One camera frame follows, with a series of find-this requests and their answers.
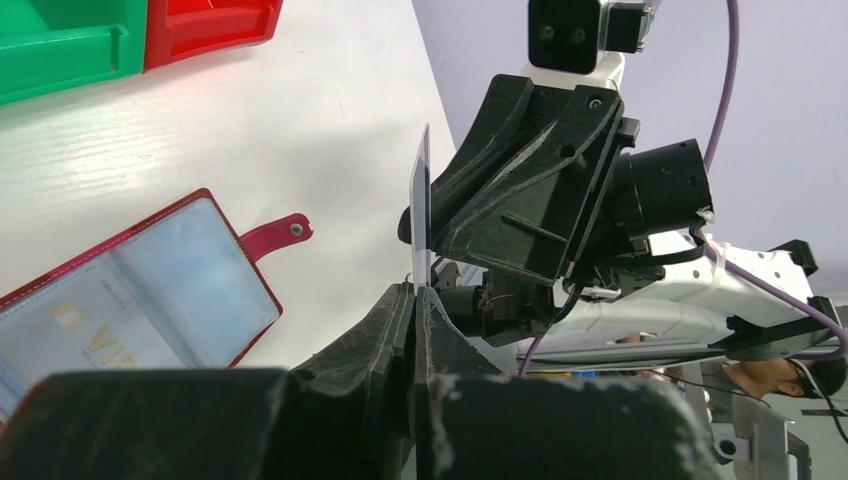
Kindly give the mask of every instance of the red bin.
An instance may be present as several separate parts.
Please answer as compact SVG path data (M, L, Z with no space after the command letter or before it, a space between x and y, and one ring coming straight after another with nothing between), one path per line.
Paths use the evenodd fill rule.
M149 0L144 71L270 40L283 0Z

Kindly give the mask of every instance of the white wooden surface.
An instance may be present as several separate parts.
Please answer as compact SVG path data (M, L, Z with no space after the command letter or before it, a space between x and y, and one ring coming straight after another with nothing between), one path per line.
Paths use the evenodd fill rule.
M285 313L242 363L294 366L410 271L427 122L435 175L454 147L410 0L286 0L268 44L0 108L0 292L208 187L242 233L310 217L259 264Z

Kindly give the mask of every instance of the man's hair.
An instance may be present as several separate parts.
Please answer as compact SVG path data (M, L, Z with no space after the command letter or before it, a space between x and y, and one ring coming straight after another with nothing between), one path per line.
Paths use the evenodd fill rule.
M819 360L813 363L809 370L816 379L819 388L827 396L832 396L845 384L845 377L848 376L848 362L846 362L845 357L834 360ZM820 398L809 378L802 377L800 386L804 389L802 397Z

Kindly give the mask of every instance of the black camera housing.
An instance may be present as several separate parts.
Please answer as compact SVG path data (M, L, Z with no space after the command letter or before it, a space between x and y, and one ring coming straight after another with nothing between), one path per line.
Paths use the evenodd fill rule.
M604 50L599 0L530 0L528 55L539 68L588 75Z

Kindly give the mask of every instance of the green bin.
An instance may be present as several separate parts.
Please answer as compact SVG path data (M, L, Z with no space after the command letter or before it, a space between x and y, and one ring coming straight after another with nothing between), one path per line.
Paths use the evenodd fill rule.
M147 0L0 0L0 105L140 73Z

